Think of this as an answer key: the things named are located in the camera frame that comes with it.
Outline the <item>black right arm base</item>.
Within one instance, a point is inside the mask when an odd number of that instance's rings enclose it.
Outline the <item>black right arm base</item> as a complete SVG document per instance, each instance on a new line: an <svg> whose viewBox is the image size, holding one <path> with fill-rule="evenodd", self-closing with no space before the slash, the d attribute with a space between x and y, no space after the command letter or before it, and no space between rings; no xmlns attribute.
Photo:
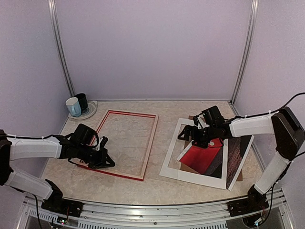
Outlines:
<svg viewBox="0 0 305 229"><path fill-rule="evenodd" d="M248 190L247 197L241 200L228 202L228 210L231 217L253 213L269 208L266 194L259 193L254 185Z"/></svg>

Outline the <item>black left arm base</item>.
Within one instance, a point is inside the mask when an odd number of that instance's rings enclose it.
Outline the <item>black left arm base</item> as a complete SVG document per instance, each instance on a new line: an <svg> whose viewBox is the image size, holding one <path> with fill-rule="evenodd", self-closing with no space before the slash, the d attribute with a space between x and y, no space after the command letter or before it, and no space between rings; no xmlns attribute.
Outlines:
<svg viewBox="0 0 305 229"><path fill-rule="evenodd" d="M59 213L68 217L79 218L83 209L83 203L75 200L61 199L58 202L44 200L41 208L50 212Z"/></svg>

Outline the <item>white photo mat border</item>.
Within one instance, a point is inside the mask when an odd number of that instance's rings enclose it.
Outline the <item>white photo mat border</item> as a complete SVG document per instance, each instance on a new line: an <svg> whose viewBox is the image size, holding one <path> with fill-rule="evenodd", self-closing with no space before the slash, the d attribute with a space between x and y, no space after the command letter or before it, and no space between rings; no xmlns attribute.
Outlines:
<svg viewBox="0 0 305 229"><path fill-rule="evenodd" d="M168 151L166 153L160 176L193 183L202 186L226 189L227 164L228 164L228 140L223 141L220 151L223 153L221 177L200 175L180 169L181 162L177 160L184 150L184 141L178 139L178 135L186 125L193 125L193 120L179 118L175 127Z"/></svg>

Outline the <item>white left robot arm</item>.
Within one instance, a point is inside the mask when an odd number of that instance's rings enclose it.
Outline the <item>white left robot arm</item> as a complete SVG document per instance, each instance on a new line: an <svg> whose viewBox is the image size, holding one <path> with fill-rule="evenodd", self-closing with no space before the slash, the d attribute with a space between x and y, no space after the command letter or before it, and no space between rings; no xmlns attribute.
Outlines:
<svg viewBox="0 0 305 229"><path fill-rule="evenodd" d="M67 207L61 190L51 181L14 169L11 161L25 158L80 159L90 169L114 167L104 147L108 138L99 138L92 128L79 124L68 135L26 137L0 132L0 184L41 197L56 212Z"/></svg>

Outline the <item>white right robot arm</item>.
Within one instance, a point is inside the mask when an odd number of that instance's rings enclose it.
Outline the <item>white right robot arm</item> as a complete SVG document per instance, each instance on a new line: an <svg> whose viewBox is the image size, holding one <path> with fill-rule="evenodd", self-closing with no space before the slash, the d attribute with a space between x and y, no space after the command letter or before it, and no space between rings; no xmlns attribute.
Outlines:
<svg viewBox="0 0 305 229"><path fill-rule="evenodd" d="M288 106L303 92L293 95L284 105L261 114L235 116L226 119L218 106L212 106L193 117L193 124L187 125L179 134L179 140L191 140L193 146L207 148L214 139L226 140L253 135L265 145L254 146L265 149L270 160L260 178L253 184L244 200L244 208L255 211L267 204L266 194L286 174L295 158L302 155L300 149L305 142L305 129Z"/></svg>

